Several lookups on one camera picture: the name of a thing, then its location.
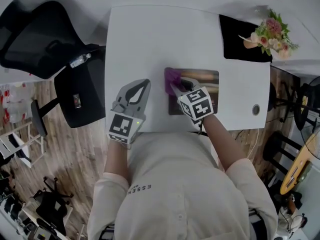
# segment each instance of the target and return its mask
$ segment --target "person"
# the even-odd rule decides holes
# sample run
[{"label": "person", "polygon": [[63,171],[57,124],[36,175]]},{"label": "person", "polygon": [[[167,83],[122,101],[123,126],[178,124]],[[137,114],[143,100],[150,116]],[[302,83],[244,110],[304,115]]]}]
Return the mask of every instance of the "person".
[{"label": "person", "polygon": [[[273,239],[278,216],[253,164],[215,115],[206,116],[203,126],[209,138],[143,133],[129,154],[111,140],[105,173],[94,187],[88,239]],[[264,222],[261,238],[254,235],[250,211]]]}]

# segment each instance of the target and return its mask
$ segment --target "table hole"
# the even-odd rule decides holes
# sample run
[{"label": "table hole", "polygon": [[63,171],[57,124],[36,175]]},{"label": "table hole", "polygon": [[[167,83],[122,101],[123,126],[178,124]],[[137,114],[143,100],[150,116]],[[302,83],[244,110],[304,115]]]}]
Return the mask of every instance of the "table hole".
[{"label": "table hole", "polygon": [[257,116],[260,112],[260,106],[258,104],[255,104],[252,108],[252,114],[254,116]]}]

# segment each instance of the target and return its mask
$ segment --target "black napkin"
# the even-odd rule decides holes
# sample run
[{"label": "black napkin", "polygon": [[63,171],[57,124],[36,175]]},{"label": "black napkin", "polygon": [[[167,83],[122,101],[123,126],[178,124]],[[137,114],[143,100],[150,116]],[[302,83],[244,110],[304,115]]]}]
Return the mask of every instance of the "black napkin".
[{"label": "black napkin", "polygon": [[226,59],[249,62],[272,62],[272,55],[262,54],[261,47],[247,49],[244,40],[256,30],[257,25],[219,15],[221,34],[223,38],[223,56]]}]

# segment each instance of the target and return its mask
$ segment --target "chair back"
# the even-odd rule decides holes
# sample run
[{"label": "chair back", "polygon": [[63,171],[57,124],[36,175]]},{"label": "chair back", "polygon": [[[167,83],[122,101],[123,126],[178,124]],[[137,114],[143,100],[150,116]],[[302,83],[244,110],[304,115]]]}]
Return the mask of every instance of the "chair back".
[{"label": "chair back", "polygon": [[57,1],[28,12],[15,0],[0,16],[0,65],[4,68],[48,79],[88,52]]},{"label": "chair back", "polygon": [[[67,66],[54,78],[54,87],[63,115],[71,128],[91,124],[106,116],[105,54],[101,47],[85,63]],[[81,107],[75,106],[75,95]]]},{"label": "chair back", "polygon": [[64,236],[67,234],[64,225],[64,216],[68,213],[66,203],[56,194],[43,192],[41,204],[35,211],[61,234]]}]

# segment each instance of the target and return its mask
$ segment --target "white table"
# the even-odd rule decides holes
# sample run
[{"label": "white table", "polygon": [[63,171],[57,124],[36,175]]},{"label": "white table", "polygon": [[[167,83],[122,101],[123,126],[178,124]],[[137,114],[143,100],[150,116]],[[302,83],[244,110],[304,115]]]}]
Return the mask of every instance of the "white table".
[{"label": "white table", "polygon": [[[227,130],[264,128],[270,63],[225,59],[219,16],[200,10],[134,5],[111,10],[105,54],[106,123],[121,87],[150,79],[141,132],[186,132],[195,127],[183,115],[168,114],[164,69],[219,71],[218,113]],[[255,104],[260,113],[253,115]]]}]

